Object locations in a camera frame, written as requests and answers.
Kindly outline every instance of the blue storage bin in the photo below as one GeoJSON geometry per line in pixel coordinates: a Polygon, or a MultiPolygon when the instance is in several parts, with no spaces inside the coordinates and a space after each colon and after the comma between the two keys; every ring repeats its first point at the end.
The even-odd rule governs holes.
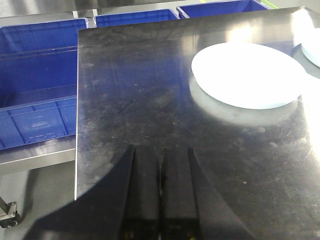
{"type": "Polygon", "coordinates": [[[153,11],[98,15],[95,17],[95,25],[97,27],[106,27],[161,22],[177,19],[179,19],[178,16],[171,9],[161,9],[153,11]]]}
{"type": "Polygon", "coordinates": [[[270,8],[256,0],[233,0],[178,6],[176,9],[179,13],[179,18],[188,19],[213,15],[268,10],[270,8]]]}
{"type": "Polygon", "coordinates": [[[0,27],[0,150],[76,133],[78,30],[88,20],[0,27]]]}

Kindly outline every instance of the white round disc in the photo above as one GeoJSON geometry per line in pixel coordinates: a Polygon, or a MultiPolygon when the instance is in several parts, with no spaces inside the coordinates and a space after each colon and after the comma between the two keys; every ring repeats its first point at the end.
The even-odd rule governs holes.
{"type": "Polygon", "coordinates": [[[320,28],[311,31],[301,43],[303,54],[320,67],[320,28]]]}
{"type": "Polygon", "coordinates": [[[208,95],[245,109],[272,109],[296,100],[306,76],[305,69],[287,54],[240,42],[201,50],[191,69],[208,95]]]}

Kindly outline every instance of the blue plastic crate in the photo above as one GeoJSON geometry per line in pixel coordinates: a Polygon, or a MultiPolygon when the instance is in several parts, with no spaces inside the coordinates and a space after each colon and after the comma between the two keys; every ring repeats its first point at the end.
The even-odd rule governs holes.
{"type": "Polygon", "coordinates": [[[76,133],[85,18],[0,27],[0,149],[76,133]]]}
{"type": "Polygon", "coordinates": [[[176,9],[181,19],[189,19],[213,15],[268,10],[270,8],[256,0],[233,0],[178,6],[176,9]]]}
{"type": "Polygon", "coordinates": [[[98,15],[95,17],[95,25],[97,27],[106,27],[161,22],[177,19],[179,19],[178,16],[171,9],[161,9],[153,11],[98,15]]]}

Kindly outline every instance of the metal tabletop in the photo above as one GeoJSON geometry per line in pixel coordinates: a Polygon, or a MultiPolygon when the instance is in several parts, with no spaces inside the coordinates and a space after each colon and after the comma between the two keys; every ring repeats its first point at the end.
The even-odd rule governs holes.
{"type": "Polygon", "coordinates": [[[152,145],[160,159],[165,148],[192,147],[257,239],[320,239],[316,78],[311,84],[306,77],[303,95],[288,105],[249,110],[208,97],[191,71],[203,48],[240,41],[298,56],[317,76],[320,68],[299,55],[315,27],[318,13],[294,7],[81,30],[75,195],[107,174],[130,144],[152,145]]]}

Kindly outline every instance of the floor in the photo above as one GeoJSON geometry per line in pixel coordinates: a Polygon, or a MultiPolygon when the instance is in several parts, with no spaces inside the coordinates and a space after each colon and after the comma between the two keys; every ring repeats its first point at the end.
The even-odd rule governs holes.
{"type": "MultiPolygon", "coordinates": [[[[199,0],[188,0],[188,4],[199,0]]],[[[280,8],[306,6],[320,13],[320,0],[269,0],[280,8]]],[[[172,3],[166,7],[150,4],[144,7],[111,9],[110,13],[145,11],[149,9],[175,8],[172,3]]],[[[21,240],[33,222],[64,206],[74,199],[75,163],[66,162],[30,171],[0,175],[0,196],[6,202],[18,201],[18,212],[24,218],[14,228],[0,228],[0,240],[21,240]]]]}

